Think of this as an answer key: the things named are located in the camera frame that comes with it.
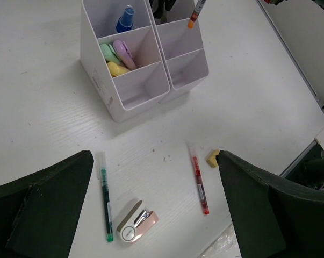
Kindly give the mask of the blue cap spray bottle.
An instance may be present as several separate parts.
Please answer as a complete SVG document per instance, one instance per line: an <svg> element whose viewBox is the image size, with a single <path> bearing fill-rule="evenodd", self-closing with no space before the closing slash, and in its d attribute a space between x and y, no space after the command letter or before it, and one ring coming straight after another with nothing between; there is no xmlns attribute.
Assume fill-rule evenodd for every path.
<svg viewBox="0 0 324 258"><path fill-rule="evenodd" d="M130 31L133 27L133 18L135 15L135 10L132 6L128 5L121 17L118 19L117 25L116 25L116 32L122 33Z"/></svg>

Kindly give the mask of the purple highlighter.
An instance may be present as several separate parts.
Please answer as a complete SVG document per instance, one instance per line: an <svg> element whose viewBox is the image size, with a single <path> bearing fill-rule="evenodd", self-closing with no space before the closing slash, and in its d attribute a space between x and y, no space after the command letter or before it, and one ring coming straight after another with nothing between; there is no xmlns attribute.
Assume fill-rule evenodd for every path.
<svg viewBox="0 0 324 258"><path fill-rule="evenodd" d="M122 63L129 69L129 70L136 70L137 66L133 61L133 56L130 53L126 43L121 40L115 40L112 44L117 56L120 58Z"/></svg>

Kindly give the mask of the black handled scissors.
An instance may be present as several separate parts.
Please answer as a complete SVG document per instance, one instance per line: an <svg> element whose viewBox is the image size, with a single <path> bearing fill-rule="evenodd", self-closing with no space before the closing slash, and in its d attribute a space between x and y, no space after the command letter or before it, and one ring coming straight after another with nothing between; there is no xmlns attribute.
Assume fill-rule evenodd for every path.
<svg viewBox="0 0 324 258"><path fill-rule="evenodd" d="M176 0L149 0L154 19L160 21L161 24L167 22L167 12L169 12Z"/></svg>

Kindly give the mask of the yellow highlighter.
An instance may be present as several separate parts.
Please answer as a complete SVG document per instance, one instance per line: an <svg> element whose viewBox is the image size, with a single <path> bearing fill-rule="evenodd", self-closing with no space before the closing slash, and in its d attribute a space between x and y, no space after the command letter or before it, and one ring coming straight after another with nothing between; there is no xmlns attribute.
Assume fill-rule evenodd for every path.
<svg viewBox="0 0 324 258"><path fill-rule="evenodd" d="M108 62L107 63L107 67L109 69L109 72L111 74L112 77L117 77L117 76L120 76L120 75L123 75L123 74L126 74L126 73L129 73L130 70L121 66L121 65L118 65L112 61Z"/></svg>

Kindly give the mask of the orange ink pen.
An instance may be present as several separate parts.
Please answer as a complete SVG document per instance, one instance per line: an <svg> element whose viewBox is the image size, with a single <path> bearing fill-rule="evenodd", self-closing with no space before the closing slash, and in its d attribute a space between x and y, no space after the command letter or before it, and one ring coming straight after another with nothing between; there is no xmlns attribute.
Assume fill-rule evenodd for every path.
<svg viewBox="0 0 324 258"><path fill-rule="evenodd" d="M187 27L192 29L195 25L195 22L197 21L204 5L206 3L206 0L198 0L197 4L195 5L195 8L193 10L193 13L188 21Z"/></svg>

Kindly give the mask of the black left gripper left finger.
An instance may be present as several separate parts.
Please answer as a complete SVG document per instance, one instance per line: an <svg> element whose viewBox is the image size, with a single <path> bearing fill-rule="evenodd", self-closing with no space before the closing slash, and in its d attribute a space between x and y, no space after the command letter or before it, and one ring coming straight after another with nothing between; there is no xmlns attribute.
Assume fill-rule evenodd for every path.
<svg viewBox="0 0 324 258"><path fill-rule="evenodd" d="M93 164L83 150L0 185L0 257L68 257Z"/></svg>

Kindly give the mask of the green ink pen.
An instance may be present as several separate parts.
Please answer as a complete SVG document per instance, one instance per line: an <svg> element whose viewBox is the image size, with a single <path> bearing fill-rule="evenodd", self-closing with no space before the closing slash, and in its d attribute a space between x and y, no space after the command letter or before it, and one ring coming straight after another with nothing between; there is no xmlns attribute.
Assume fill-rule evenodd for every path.
<svg viewBox="0 0 324 258"><path fill-rule="evenodd" d="M104 214L105 214L105 224L106 224L106 234L107 241L114 241L113 223L111 216L111 206L110 206L110 195L109 186L107 180L107 165L106 156L104 152L98 152L96 154L97 164L99 168L99 179L102 185L103 201L104 201Z"/></svg>

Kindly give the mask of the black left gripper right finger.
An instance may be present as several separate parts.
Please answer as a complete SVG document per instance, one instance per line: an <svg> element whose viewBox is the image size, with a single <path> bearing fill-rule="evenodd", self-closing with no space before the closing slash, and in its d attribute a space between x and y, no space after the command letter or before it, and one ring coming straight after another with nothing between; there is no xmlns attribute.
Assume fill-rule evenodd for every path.
<svg viewBox="0 0 324 258"><path fill-rule="evenodd" d="M242 257L324 257L324 192L216 157Z"/></svg>

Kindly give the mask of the pink mini stapler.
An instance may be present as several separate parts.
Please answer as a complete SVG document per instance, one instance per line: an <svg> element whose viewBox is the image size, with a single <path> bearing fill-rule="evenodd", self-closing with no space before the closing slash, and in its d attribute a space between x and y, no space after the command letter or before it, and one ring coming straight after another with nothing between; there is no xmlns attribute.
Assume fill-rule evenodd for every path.
<svg viewBox="0 0 324 258"><path fill-rule="evenodd" d="M159 218L154 211L145 207L139 200L117 226L117 232L123 242L133 243L146 234Z"/></svg>

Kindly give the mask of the green highlighter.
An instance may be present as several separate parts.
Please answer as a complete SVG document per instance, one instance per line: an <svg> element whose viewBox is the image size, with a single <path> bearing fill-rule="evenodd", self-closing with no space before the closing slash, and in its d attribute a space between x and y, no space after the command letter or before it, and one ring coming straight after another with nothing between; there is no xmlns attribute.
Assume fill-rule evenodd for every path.
<svg viewBox="0 0 324 258"><path fill-rule="evenodd" d="M99 45L106 62L114 62L117 65L121 64L120 58L117 56L111 44L102 43Z"/></svg>

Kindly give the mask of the yellow eraser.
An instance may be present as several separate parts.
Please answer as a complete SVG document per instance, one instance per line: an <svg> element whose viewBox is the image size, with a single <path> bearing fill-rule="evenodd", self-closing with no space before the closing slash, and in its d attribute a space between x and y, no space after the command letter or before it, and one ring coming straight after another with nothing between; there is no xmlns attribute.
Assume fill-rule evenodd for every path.
<svg viewBox="0 0 324 258"><path fill-rule="evenodd" d="M206 162L211 168L217 168L218 163L217 163L217 156L219 155L220 150L215 149L211 150L209 154L206 157Z"/></svg>

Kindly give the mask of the red ink pen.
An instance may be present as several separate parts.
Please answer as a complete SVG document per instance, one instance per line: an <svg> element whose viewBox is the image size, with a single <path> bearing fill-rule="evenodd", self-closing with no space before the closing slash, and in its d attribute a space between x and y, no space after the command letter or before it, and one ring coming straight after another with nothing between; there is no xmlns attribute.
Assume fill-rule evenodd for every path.
<svg viewBox="0 0 324 258"><path fill-rule="evenodd" d="M186 143L189 153L190 153L190 159L193 165L193 169L195 172L195 178L196 178L196 185L197 185L197 189L198 189L198 193L199 193L199 199L200 199L200 203L201 203L201 208L203 211L204 215L209 215L210 211L208 208L208 204L207 204L207 199L206 199L206 195L205 195L205 190L204 190L204 185L203 185L203 181L202 181L202 177L201 177L201 170L200 170L200 166L199 166L199 160L195 151L195 148L193 147L192 144L190 144L189 142Z"/></svg>

